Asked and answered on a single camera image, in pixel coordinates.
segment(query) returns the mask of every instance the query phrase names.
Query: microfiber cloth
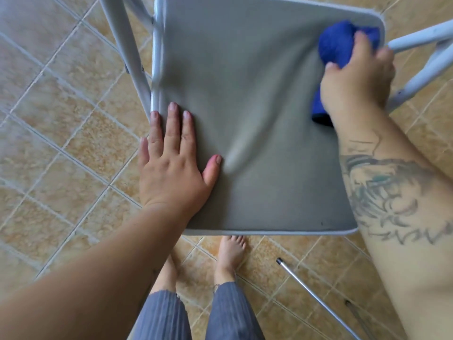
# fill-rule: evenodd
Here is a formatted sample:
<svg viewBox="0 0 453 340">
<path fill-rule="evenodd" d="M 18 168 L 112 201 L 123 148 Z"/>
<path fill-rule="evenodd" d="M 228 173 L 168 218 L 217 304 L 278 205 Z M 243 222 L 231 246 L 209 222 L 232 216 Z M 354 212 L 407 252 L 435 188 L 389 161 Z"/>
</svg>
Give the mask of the microfiber cloth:
<svg viewBox="0 0 453 340">
<path fill-rule="evenodd" d="M 319 56 L 326 65 L 328 62 L 337 63 L 340 68 L 348 64 L 354 48 L 354 34 L 364 32 L 377 50 L 381 34 L 377 27 L 360 27 L 345 20 L 328 27 L 319 37 Z M 321 90 L 318 88 L 313 100 L 312 120 L 316 123 L 332 126 L 332 121 L 321 103 Z"/>
</svg>

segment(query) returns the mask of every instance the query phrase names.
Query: right arm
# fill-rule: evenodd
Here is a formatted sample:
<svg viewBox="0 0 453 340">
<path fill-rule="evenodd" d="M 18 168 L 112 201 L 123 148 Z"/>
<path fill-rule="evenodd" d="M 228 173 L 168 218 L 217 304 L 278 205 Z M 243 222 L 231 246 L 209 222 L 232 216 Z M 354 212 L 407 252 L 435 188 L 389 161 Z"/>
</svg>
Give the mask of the right arm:
<svg viewBox="0 0 453 340">
<path fill-rule="evenodd" d="M 354 216 L 409 338 L 450 339 L 453 183 L 384 111 L 392 61 L 359 33 L 350 63 L 326 69 L 321 97 Z"/>
</svg>

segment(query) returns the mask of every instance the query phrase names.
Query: pants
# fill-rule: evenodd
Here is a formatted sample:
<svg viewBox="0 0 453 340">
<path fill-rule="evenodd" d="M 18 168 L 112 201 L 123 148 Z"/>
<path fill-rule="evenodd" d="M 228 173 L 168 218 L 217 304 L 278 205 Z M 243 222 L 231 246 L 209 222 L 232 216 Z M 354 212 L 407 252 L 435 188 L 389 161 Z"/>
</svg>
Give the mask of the pants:
<svg viewBox="0 0 453 340">
<path fill-rule="evenodd" d="M 133 340 L 192 340 L 184 303 L 170 291 L 148 296 Z M 234 282 L 218 287 L 212 301 L 206 340 L 264 340 L 263 332 L 241 288 Z"/>
</svg>

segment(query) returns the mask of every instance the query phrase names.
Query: leg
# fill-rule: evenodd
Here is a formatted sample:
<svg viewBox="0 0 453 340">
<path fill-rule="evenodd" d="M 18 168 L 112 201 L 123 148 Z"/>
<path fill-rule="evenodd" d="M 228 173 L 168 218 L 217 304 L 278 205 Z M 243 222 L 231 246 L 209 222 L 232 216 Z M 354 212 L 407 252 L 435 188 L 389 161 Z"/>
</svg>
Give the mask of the leg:
<svg viewBox="0 0 453 340">
<path fill-rule="evenodd" d="M 218 286 L 207 324 L 207 340 L 264 340 L 255 313 L 235 282 L 235 270 L 246 248 L 243 236 L 223 236 L 214 283 Z"/>
<path fill-rule="evenodd" d="M 186 308 L 176 295 L 177 275 L 169 256 L 140 312 L 133 340 L 192 340 Z"/>
</svg>

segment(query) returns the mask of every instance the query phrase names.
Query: hand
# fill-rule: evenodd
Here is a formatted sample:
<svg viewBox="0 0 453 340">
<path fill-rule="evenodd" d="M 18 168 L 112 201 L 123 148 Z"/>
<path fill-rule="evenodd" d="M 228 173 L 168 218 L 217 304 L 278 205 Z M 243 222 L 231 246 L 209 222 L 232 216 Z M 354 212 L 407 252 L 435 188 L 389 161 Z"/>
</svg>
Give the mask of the hand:
<svg viewBox="0 0 453 340">
<path fill-rule="evenodd" d="M 164 139 L 159 113 L 151 112 L 150 118 L 149 139 L 142 138 L 139 148 L 141 204 L 144 208 L 163 207 L 187 224 L 211 194 L 222 157 L 212 156 L 200 173 L 192 115 L 184 111 L 181 133 L 179 107 L 175 102 L 168 106 Z"/>
<path fill-rule="evenodd" d="M 348 114 L 354 108 L 378 106 L 384 108 L 395 76 L 394 54 L 384 47 L 373 54 L 368 37 L 356 32 L 349 63 L 340 69 L 327 63 L 321 82 L 321 102 L 332 116 Z"/>
</svg>

